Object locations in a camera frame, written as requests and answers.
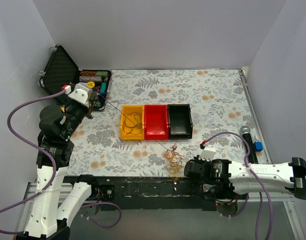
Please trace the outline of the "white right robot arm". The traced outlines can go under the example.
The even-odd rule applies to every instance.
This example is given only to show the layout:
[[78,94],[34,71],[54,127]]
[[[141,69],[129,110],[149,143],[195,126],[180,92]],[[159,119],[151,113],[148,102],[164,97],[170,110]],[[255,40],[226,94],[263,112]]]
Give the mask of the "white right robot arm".
[[195,158],[184,175],[207,185],[206,199],[232,200],[249,193],[281,193],[306,200],[306,161],[301,157],[279,164],[244,164],[227,159]]

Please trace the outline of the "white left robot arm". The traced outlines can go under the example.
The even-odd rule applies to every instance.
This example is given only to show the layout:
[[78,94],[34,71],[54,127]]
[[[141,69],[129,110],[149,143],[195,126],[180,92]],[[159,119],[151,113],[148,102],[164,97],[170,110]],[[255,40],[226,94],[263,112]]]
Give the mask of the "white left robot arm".
[[74,185],[70,194],[59,204],[61,186],[74,148],[70,140],[84,118],[92,118],[92,103],[84,106],[68,99],[64,109],[58,105],[44,107],[40,114],[37,155],[37,185],[30,218],[22,239],[66,240],[70,225],[86,199],[94,200],[99,187],[86,181]]

